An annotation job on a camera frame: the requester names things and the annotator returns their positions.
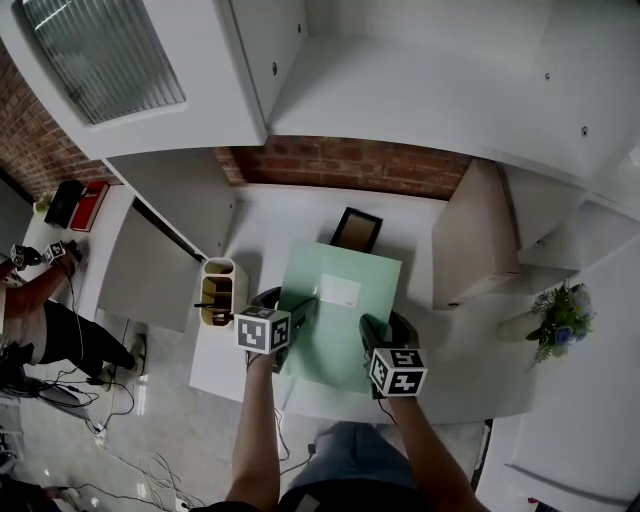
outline white desk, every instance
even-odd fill
[[[75,308],[94,321],[98,308],[125,318],[177,331],[184,330],[198,262],[132,208],[127,187],[110,187],[89,233],[56,229],[34,214],[23,245],[42,253],[60,240],[78,241],[87,252],[72,278]],[[44,263],[21,272],[30,281]],[[72,309],[68,283],[53,298]]]
[[[252,185],[240,202],[226,250],[250,276],[251,294],[280,286],[296,238],[328,243],[344,208],[381,217],[373,253],[401,260],[394,309],[413,323],[427,351],[429,373],[420,404],[434,423],[462,423],[527,410],[534,372],[524,369],[535,346],[501,344],[498,321],[521,313],[530,299],[486,295],[449,313],[430,310],[431,226],[443,201],[361,191]],[[242,400],[244,353],[231,330],[201,327],[190,384]],[[289,376],[274,376],[276,407],[305,416],[388,422],[367,395]]]

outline floor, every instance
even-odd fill
[[[126,380],[125,375],[118,374],[118,381],[126,384],[134,396],[133,410],[127,416],[114,416],[102,436],[95,436],[83,421],[42,402],[23,400],[20,414],[24,460],[17,467],[18,476],[42,486],[91,483],[116,495],[147,501],[159,498],[166,510],[174,510],[173,490],[153,483],[150,487],[144,475],[128,465],[139,465],[158,479],[168,480],[168,472],[152,460],[152,454],[157,453],[180,479],[177,487],[190,495],[187,501],[194,506],[200,501],[211,504],[224,499],[231,483],[231,454],[240,403],[189,387],[197,322],[194,313],[184,334],[148,329],[147,374],[135,380]],[[102,315],[100,323],[118,339],[124,339],[127,346],[134,332],[144,330],[144,326],[134,322],[126,326],[124,319],[107,315]],[[55,378],[60,368],[71,367],[60,363],[36,367],[29,373]],[[82,375],[76,372],[64,380],[80,381]],[[86,384],[77,387],[96,391]],[[129,396],[120,388],[110,392],[100,390],[99,394],[100,398],[89,406],[96,425],[105,421],[112,407],[114,412],[131,407]],[[328,426],[330,423],[326,421],[286,414],[281,428],[291,455],[282,463],[282,469],[304,462],[307,444]],[[442,426],[437,431],[470,477],[480,449],[483,425]],[[386,435],[397,444],[394,429],[387,430]],[[299,471],[283,477],[283,491]],[[79,510],[153,510],[152,506],[135,501],[127,501],[125,505],[125,500],[111,498],[89,487],[83,488],[80,494],[74,498]]]

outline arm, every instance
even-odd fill
[[[418,490],[435,511],[486,512],[413,398],[389,398]]]
[[[227,501],[249,503],[262,512],[276,510],[280,462],[273,407],[273,355],[260,355],[247,370],[240,425],[233,448],[233,483]]]
[[[0,263],[0,281],[4,281],[11,272],[16,268],[11,260],[6,260]]]
[[[29,316],[55,293],[67,276],[73,275],[76,264],[73,256],[67,253],[58,261],[60,265],[54,265],[20,288],[7,288],[5,318]]]

